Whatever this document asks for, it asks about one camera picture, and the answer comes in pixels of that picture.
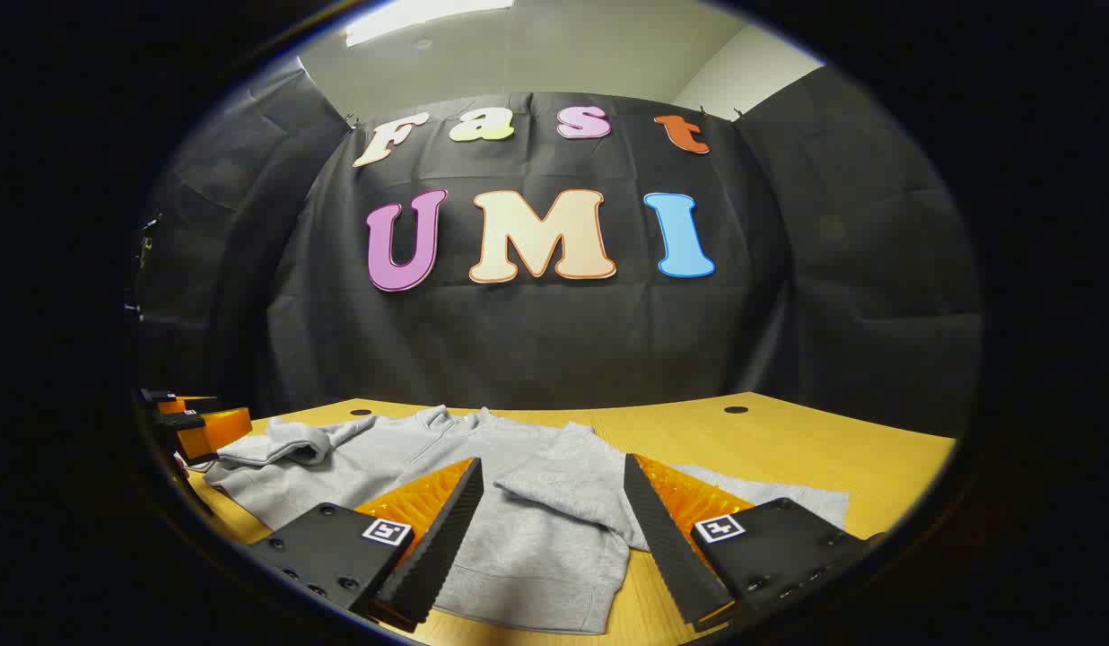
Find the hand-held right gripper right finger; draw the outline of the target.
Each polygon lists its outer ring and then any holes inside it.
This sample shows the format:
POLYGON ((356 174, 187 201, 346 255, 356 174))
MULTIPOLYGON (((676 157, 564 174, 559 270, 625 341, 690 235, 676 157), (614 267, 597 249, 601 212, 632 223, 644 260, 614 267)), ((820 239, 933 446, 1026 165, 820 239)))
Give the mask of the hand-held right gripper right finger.
POLYGON ((628 453, 624 494, 682 621, 759 625, 836 581, 878 546, 788 496, 753 504, 628 453))

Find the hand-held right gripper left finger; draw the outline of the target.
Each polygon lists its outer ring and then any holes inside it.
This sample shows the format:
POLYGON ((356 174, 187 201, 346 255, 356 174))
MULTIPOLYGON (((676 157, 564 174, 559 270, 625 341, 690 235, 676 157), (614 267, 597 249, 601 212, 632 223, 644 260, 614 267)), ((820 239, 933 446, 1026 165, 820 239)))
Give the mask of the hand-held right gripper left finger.
POLYGON ((250 545, 296 589, 413 633, 427 621, 484 498, 465 458, 356 507, 322 502, 250 545))

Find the grey sweatshirt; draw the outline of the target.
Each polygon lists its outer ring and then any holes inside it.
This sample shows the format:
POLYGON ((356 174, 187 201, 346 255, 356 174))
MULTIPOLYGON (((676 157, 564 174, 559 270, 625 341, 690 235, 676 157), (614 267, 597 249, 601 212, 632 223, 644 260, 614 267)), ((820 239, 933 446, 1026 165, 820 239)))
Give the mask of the grey sweatshirt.
POLYGON ((484 495, 436 608, 523 630, 602 634, 630 552, 648 544, 624 496, 624 454, 590 425, 442 406, 321 428, 276 417, 201 471, 276 530, 318 503, 356 507, 465 458, 481 459, 484 495))

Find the black backdrop cloth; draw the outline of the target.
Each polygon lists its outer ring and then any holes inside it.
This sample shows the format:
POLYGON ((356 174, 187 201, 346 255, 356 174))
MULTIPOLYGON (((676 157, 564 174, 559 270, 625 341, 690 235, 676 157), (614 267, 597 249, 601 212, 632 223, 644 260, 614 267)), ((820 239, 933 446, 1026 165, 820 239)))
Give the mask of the black backdrop cloth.
POLYGON ((734 119, 584 92, 349 126, 292 63, 153 184, 139 383, 255 416, 755 392, 959 437, 981 287, 927 155, 820 68, 734 119))

